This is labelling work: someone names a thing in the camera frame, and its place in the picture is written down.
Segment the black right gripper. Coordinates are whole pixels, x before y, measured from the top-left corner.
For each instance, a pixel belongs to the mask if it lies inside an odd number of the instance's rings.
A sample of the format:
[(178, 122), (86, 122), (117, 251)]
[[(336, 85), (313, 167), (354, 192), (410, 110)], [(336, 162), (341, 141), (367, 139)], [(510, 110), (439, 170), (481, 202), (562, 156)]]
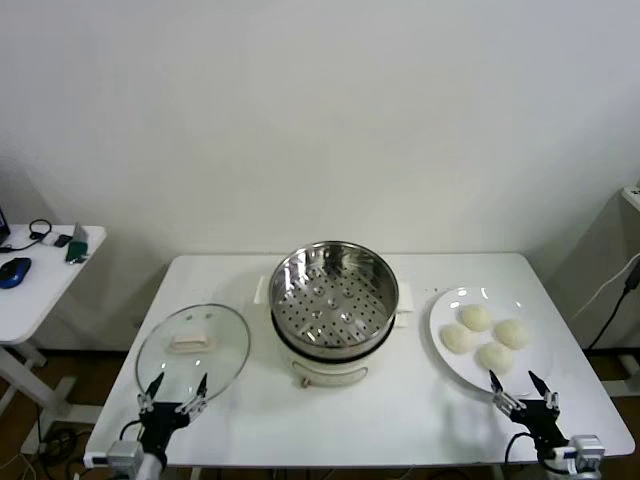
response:
[(520, 407), (520, 401), (503, 389), (497, 375), (490, 370), (493, 403), (502, 413), (511, 413), (511, 420), (528, 430), (538, 453), (549, 453), (553, 448), (568, 446), (569, 440), (556, 425), (560, 415), (559, 394), (551, 391), (533, 371), (529, 370), (528, 374), (543, 400), (522, 400), (523, 407)]

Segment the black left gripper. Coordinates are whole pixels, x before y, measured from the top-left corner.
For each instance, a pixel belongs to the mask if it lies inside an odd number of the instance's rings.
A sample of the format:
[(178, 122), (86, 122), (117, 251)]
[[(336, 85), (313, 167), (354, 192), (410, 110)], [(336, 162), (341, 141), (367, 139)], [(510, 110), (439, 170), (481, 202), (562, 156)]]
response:
[(137, 395), (141, 412), (139, 419), (143, 426), (141, 444), (145, 454), (163, 456), (173, 433), (190, 424), (189, 415), (199, 415), (207, 405), (207, 377), (205, 373), (196, 389), (195, 396), (182, 406), (176, 402), (154, 402), (163, 381), (161, 372)]

